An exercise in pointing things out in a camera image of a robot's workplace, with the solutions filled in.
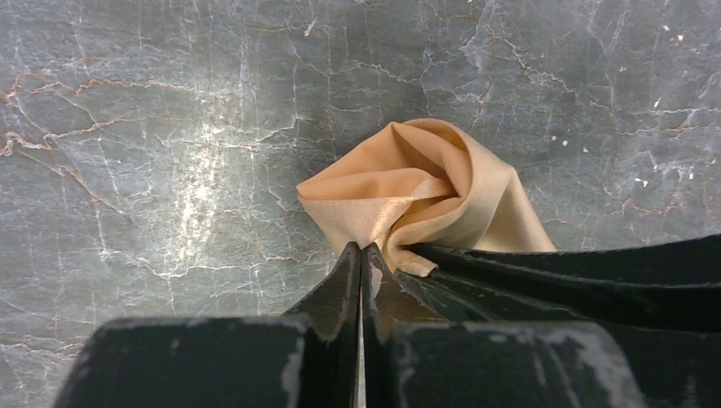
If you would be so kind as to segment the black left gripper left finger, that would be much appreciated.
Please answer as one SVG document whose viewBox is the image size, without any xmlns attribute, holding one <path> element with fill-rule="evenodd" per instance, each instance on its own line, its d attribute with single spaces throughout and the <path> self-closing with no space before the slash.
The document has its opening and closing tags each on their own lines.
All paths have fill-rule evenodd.
<svg viewBox="0 0 721 408">
<path fill-rule="evenodd" d="M 98 329 L 58 407 L 353 407 L 361 251 L 277 316 L 123 318 Z"/>
</svg>

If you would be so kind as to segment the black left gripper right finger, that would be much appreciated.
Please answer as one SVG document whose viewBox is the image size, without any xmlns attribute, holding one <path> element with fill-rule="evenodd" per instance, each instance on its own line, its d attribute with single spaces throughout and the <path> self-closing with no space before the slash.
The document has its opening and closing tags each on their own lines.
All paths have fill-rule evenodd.
<svg viewBox="0 0 721 408">
<path fill-rule="evenodd" d="M 594 323 L 446 320 L 402 288 L 376 246 L 361 254 L 370 407 L 642 407 Z"/>
</svg>

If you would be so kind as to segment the peach cloth napkin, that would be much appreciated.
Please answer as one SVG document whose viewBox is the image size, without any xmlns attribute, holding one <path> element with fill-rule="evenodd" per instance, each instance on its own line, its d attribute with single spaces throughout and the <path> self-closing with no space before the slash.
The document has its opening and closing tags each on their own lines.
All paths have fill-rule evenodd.
<svg viewBox="0 0 721 408">
<path fill-rule="evenodd" d="M 297 187 L 340 253 L 377 245 L 390 269 L 425 277 L 417 243 L 490 252 L 551 252 L 515 168 L 439 119 L 392 122 Z"/>
</svg>

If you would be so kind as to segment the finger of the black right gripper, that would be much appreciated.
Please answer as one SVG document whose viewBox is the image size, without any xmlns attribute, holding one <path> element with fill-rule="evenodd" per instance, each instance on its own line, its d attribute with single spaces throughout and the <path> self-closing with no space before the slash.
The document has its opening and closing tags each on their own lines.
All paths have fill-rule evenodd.
<svg viewBox="0 0 721 408">
<path fill-rule="evenodd" d="M 591 321 L 627 356 L 652 407 L 720 404 L 720 238 L 596 252 L 500 253 L 416 244 L 401 285 L 451 321 Z"/>
</svg>

